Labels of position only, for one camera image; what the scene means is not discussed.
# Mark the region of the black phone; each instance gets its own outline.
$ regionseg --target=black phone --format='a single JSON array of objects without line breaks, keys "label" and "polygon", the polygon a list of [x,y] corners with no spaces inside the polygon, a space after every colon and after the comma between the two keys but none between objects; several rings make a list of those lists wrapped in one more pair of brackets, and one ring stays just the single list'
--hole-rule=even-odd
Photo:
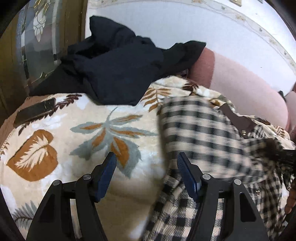
[{"label": "black phone", "polygon": [[49,100],[36,103],[25,109],[18,111],[15,121],[13,123],[14,128],[34,119],[38,119],[45,114],[49,114],[54,110],[56,99],[52,98]]}]

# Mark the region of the leaf print blanket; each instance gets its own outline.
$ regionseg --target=leaf print blanket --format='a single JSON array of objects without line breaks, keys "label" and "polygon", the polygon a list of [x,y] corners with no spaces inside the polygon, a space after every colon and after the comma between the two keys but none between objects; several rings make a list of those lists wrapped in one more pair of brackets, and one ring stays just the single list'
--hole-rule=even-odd
[{"label": "leaf print blanket", "polygon": [[[14,129],[0,149],[1,190],[23,236],[54,180],[76,181],[112,151],[117,168],[96,208],[109,241],[138,240],[168,167],[159,107],[164,98],[188,95],[201,95],[216,106],[228,103],[234,110],[220,93],[175,76],[152,83],[136,106],[97,105],[85,94],[49,96],[56,98],[54,112]],[[71,210],[79,238],[73,200]]]}]

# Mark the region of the pink couch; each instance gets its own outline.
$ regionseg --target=pink couch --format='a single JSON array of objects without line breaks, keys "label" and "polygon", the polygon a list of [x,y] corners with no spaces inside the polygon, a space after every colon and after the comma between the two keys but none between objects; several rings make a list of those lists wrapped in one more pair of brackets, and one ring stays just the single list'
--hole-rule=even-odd
[{"label": "pink couch", "polygon": [[220,92],[242,115],[256,115],[287,131],[296,126],[296,111],[294,107],[293,112],[292,106],[296,103],[295,92],[287,95],[286,104],[280,94],[259,76],[207,48],[189,70],[188,78]]}]

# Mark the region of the plaid shirt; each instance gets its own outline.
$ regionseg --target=plaid shirt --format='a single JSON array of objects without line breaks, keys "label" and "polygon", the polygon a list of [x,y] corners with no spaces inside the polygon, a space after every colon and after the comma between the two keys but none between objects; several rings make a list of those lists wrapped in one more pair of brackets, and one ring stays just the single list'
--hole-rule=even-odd
[{"label": "plaid shirt", "polygon": [[[282,186],[289,190],[293,176],[266,157],[268,136],[260,125],[244,139],[217,108],[199,96],[164,100],[160,118],[170,169],[143,241],[184,241],[189,234],[197,205],[188,196],[177,169],[176,157],[181,151],[203,173],[226,181],[240,179],[257,206],[270,240],[283,230]],[[278,140],[274,142],[282,149]],[[211,240],[217,240],[220,234],[222,216],[223,199],[219,199]]]}]

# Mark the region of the silver bolt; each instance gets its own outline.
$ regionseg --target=silver bolt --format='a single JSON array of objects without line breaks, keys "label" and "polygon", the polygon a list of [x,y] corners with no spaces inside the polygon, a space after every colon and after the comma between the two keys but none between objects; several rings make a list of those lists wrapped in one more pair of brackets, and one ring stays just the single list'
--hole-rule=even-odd
[{"label": "silver bolt", "polygon": [[210,180],[211,176],[209,174],[204,174],[204,175],[202,175],[202,178],[205,180]]},{"label": "silver bolt", "polygon": [[55,180],[55,181],[53,181],[53,183],[52,183],[52,184],[53,184],[54,186],[57,186],[57,185],[59,185],[59,184],[60,184],[60,182],[61,182],[60,180]]},{"label": "silver bolt", "polygon": [[235,180],[234,180],[234,183],[235,183],[236,185],[241,185],[242,181],[239,180],[239,179],[235,179]]},{"label": "silver bolt", "polygon": [[90,174],[85,174],[83,176],[83,180],[89,180],[89,179],[91,179],[91,175]]}]

